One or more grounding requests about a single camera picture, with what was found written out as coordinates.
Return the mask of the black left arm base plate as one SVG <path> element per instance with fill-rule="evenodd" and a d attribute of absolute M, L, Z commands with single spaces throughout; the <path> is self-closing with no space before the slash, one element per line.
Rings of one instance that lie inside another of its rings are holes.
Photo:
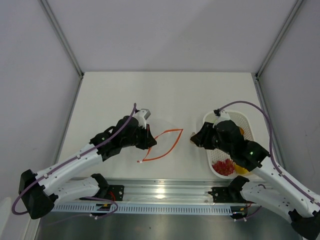
<path fill-rule="evenodd" d="M 122 202 L 125 193 L 124 185 L 110 185 L 107 190 L 102 191 L 101 198 L 112 200 L 114 202 Z"/>

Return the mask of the red grape bunch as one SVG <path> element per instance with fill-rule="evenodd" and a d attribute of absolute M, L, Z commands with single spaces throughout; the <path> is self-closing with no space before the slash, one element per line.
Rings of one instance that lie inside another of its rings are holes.
<path fill-rule="evenodd" d="M 224 161 L 218 160 L 212 165 L 212 168 L 220 175 L 229 176 L 234 173 L 235 166 L 234 162 L 227 158 Z"/>

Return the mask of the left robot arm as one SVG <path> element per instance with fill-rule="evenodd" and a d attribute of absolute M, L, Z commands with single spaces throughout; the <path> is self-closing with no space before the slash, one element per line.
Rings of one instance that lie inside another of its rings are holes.
<path fill-rule="evenodd" d="M 84 170 L 118 155 L 123 148 L 148 150 L 157 144 L 147 119 L 150 111 L 141 109 L 125 116 L 115 126 L 98 133 L 74 156 L 34 173 L 28 169 L 20 176 L 18 193 L 31 219 L 47 215 L 56 205 L 76 199 L 108 198 L 110 185 L 100 173 L 70 181 Z"/>

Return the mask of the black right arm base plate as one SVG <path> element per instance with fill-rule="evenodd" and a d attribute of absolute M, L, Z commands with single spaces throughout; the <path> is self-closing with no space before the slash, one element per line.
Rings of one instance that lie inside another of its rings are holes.
<path fill-rule="evenodd" d="M 243 201 L 231 195 L 228 187 L 214 186 L 208 192 L 214 203 L 242 203 Z"/>

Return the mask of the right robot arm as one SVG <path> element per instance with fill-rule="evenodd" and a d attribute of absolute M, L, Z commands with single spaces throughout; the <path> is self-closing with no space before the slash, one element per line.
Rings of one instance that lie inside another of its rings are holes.
<path fill-rule="evenodd" d="M 277 191 L 274 193 L 246 177 L 237 176 L 228 186 L 228 196 L 232 201 L 244 199 L 261 205 L 283 217 L 307 240 L 315 240 L 319 236 L 319 194 L 305 187 L 280 165 L 274 164 L 271 153 L 257 142 L 245 139 L 232 120 L 218 124 L 205 122 L 190 140 L 197 147 L 218 149 L 228 154 L 237 165 L 260 177 Z"/>

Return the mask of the clear orange zip top bag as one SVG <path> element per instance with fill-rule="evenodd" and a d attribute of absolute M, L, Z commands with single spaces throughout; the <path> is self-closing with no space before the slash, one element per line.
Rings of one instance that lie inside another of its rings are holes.
<path fill-rule="evenodd" d="M 176 148 L 184 128 L 164 119 L 152 119 L 149 122 L 150 133 L 157 144 L 149 148 L 143 158 L 137 163 L 147 163 L 167 157 Z"/>

